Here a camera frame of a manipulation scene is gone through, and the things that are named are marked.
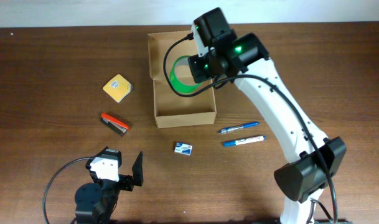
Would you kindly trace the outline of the red black stapler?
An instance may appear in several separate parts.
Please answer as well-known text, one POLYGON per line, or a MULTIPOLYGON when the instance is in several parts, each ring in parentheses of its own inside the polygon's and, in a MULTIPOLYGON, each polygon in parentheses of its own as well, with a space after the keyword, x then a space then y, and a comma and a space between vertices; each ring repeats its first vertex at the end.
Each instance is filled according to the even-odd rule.
POLYGON ((107 113, 101 114, 100 121, 120 136, 124 136, 129 131, 127 124, 107 113))

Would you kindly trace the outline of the blue white staples box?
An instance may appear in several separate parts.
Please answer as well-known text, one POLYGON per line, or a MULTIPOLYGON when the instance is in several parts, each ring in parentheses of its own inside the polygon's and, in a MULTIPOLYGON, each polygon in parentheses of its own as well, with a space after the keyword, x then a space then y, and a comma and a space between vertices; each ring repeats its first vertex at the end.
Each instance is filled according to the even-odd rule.
POLYGON ((174 146, 174 152, 178 154, 183 154, 186 156, 191 155, 193 150, 193 146, 190 144, 182 143, 182 142, 176 142, 174 146))

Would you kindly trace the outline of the green tape roll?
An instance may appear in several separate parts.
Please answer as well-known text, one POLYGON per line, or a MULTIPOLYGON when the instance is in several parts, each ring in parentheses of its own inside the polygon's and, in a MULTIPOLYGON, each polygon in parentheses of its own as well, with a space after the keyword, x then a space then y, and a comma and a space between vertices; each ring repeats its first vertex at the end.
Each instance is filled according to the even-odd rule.
POLYGON ((183 55, 177 58, 170 71, 169 80, 175 90, 179 93, 192 93, 200 86, 199 83, 189 85, 179 80, 177 68, 189 67, 188 58, 189 55, 183 55))

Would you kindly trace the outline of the yellow sticky note pad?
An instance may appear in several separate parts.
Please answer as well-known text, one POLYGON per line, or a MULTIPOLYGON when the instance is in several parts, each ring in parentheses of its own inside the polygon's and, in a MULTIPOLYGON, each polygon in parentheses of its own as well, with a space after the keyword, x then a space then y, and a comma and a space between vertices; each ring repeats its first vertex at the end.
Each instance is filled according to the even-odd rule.
POLYGON ((133 85, 120 74, 114 76, 103 86, 103 91, 105 91, 117 103, 120 103, 129 93, 131 93, 132 89, 133 85))

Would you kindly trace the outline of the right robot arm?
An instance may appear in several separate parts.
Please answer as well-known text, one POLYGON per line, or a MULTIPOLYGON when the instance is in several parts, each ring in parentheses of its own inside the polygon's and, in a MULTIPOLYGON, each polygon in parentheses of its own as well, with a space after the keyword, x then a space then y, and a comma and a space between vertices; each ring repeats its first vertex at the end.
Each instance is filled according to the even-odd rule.
POLYGON ((238 37, 217 7, 193 21, 197 54, 189 58, 195 82, 232 82, 256 106, 273 131, 287 160, 274 172, 285 195, 281 223, 315 223, 319 197, 330 189, 333 213, 327 223, 338 223, 333 176, 347 147, 340 137, 329 138, 295 101, 274 66, 273 59, 253 33, 238 37))

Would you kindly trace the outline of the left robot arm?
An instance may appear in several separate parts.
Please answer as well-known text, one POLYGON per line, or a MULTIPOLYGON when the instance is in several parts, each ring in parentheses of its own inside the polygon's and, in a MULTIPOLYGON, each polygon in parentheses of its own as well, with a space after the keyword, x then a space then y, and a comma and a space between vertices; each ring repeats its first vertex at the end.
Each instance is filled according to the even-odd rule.
POLYGON ((121 165, 121 152, 108 147, 89 159, 86 168, 93 181, 82 185, 75 193, 77 223, 110 223, 119 193, 122 190, 131 192, 135 186, 143 185, 142 152, 132 166, 132 175, 120 174, 121 165))

